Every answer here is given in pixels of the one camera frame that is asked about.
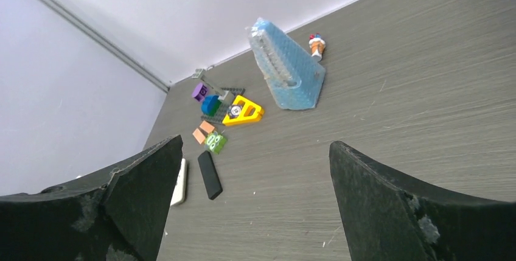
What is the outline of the tan wooden block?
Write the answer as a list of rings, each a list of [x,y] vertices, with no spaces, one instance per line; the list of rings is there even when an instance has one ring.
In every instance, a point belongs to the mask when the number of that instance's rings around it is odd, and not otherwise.
[[[211,133],[211,132],[215,131],[215,129],[216,129],[212,124],[210,124],[209,122],[207,122],[207,121],[205,121],[205,120],[204,120],[204,121],[202,121],[202,123],[200,123],[199,128],[200,128],[201,130],[203,130],[203,131],[204,131],[205,133],[207,133],[207,134],[209,134],[209,133]]]
[[[200,144],[203,145],[206,140],[206,135],[199,129],[196,128],[194,132],[192,133],[192,136],[195,138],[195,140]]]

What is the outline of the grey brick post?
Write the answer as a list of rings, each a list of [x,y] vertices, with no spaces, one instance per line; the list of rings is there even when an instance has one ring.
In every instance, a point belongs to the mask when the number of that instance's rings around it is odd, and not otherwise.
[[[195,73],[192,75],[192,78],[198,79],[198,80],[202,81],[205,85],[210,87],[211,90],[213,90],[213,92],[219,96],[219,100],[221,100],[223,103],[231,104],[234,101],[235,95],[231,91],[224,90],[221,87],[219,87],[213,80],[211,80],[206,75],[205,69],[202,69],[202,68],[196,69]]]

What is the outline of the purple cap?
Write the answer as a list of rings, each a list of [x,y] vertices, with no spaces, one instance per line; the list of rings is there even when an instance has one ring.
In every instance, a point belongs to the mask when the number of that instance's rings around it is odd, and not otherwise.
[[[205,85],[203,82],[200,82],[194,88],[191,96],[197,102],[202,103],[208,95],[209,95],[209,87],[207,85]]]

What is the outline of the yellow triangular toy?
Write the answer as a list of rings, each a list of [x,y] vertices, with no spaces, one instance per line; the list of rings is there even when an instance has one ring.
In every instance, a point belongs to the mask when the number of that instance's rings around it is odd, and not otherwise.
[[[233,103],[228,107],[222,120],[225,126],[250,124],[259,122],[265,110],[258,104],[244,96],[237,95]]]

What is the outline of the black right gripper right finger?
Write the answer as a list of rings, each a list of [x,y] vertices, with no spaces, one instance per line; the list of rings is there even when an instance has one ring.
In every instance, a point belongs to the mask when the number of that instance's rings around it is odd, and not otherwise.
[[[515,203],[432,185],[341,141],[329,162],[352,260],[515,259]]]

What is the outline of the blue translucent metronome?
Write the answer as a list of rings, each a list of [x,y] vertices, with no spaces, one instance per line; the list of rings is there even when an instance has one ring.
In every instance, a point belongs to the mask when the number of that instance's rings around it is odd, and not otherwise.
[[[315,108],[326,69],[269,20],[257,18],[247,33],[256,63],[278,107],[295,111]]]

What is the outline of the blue building brick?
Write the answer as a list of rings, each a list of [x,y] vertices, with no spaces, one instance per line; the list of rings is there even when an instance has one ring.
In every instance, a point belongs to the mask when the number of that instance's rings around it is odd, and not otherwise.
[[[214,116],[221,105],[219,95],[206,96],[201,104],[201,111],[206,116]]]

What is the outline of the green monster toy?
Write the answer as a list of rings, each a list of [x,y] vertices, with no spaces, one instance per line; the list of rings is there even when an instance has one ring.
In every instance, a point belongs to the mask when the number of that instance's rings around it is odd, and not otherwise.
[[[206,136],[204,147],[207,151],[219,155],[227,141],[227,138],[221,133],[213,131]]]

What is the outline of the small ice cream toy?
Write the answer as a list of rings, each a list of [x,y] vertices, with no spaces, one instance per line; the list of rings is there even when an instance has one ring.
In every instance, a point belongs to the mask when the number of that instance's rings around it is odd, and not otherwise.
[[[320,62],[323,58],[326,42],[322,39],[322,36],[319,33],[310,35],[309,47],[311,51],[311,57],[315,61]]]

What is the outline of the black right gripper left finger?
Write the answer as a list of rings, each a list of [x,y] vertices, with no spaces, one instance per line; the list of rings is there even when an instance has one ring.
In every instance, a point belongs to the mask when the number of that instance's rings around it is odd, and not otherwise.
[[[183,157],[168,137],[40,193],[1,197],[2,260],[156,260]]]

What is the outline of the black remote control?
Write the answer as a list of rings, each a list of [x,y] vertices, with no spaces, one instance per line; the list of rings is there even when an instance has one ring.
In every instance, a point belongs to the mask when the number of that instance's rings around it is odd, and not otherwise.
[[[203,177],[207,196],[210,200],[214,200],[222,193],[223,188],[209,151],[206,150],[198,156],[198,165]]]

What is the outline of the grey building brick plate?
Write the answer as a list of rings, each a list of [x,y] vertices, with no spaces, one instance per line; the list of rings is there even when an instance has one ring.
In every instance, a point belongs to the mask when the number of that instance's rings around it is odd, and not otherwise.
[[[224,91],[229,91],[231,93],[233,93],[235,96],[237,95],[243,95],[246,91],[245,88],[227,88],[227,87],[222,87],[222,90]],[[222,124],[222,120],[224,119],[226,113],[227,113],[227,109],[229,108],[231,104],[227,104],[227,103],[221,103],[221,105],[219,106],[219,108],[217,109],[217,111],[215,112],[215,114],[213,116],[210,116],[210,115],[205,115],[205,114],[202,114],[201,115],[201,119],[202,120],[205,120],[211,124],[219,124],[221,125]]]

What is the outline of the white remote control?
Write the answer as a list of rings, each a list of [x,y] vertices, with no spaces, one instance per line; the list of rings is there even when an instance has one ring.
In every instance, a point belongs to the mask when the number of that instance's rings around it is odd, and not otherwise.
[[[186,159],[183,158],[181,160],[181,167],[179,170],[178,177],[176,179],[176,185],[173,190],[170,206],[177,206],[183,203],[186,199],[187,169],[188,163]]]

